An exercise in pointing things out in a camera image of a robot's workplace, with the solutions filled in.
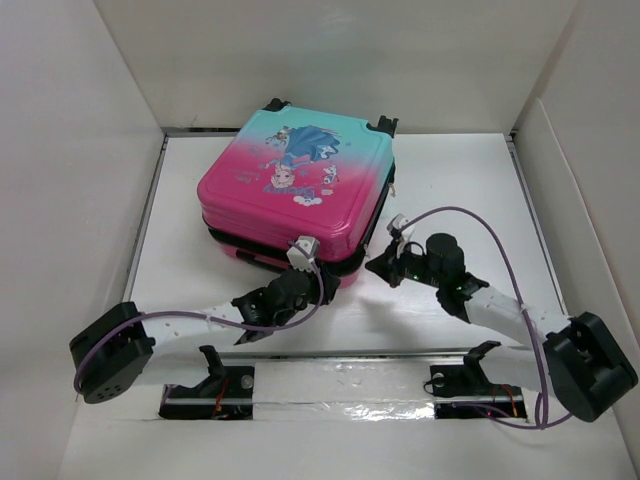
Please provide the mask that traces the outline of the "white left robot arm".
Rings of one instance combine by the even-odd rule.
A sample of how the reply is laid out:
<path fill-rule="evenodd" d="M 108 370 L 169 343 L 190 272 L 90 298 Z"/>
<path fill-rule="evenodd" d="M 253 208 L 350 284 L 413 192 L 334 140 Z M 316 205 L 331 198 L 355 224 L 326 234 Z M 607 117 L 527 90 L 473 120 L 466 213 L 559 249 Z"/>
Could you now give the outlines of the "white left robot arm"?
<path fill-rule="evenodd" d="M 73 388 L 85 403 L 103 403 L 122 395 L 158 359 L 199 353 L 206 362 L 202 376 L 184 385 L 209 393 L 226 375 L 215 348 L 224 332 L 237 333 L 243 345 L 293 329 L 330 304 L 340 285 L 324 264 L 315 264 L 308 271 L 289 268 L 268 285 L 201 312 L 144 313 L 132 301 L 120 302 L 70 341 Z"/>

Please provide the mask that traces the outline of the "pink and teal suitcase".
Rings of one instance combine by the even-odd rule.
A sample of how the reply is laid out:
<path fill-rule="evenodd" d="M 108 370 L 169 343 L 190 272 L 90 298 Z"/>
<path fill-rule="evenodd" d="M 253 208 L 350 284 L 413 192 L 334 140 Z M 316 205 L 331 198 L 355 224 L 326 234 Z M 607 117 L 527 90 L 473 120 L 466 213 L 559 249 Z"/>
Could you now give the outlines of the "pink and teal suitcase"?
<path fill-rule="evenodd" d="M 357 279 L 395 180 L 398 121 L 293 106 L 256 111 L 197 186 L 202 219 L 224 252 L 269 270 L 301 236 L 344 288 Z"/>

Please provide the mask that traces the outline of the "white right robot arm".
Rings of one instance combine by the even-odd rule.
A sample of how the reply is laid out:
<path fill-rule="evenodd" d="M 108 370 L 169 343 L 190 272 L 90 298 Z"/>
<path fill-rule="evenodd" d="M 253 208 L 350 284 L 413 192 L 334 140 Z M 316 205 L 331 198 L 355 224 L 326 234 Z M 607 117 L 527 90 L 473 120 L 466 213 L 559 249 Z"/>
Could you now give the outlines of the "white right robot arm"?
<path fill-rule="evenodd" d="M 433 287 L 450 316 L 515 341 L 509 347 L 486 340 L 471 348 L 460 366 L 435 374 L 431 384 L 440 397 L 481 395 L 506 384 L 550 396 L 577 419 L 593 422 L 639 383 L 599 316 L 525 306 L 471 274 L 463 250 L 449 234 L 430 236 L 418 253 L 395 238 L 365 267 L 392 288 L 404 280 Z"/>

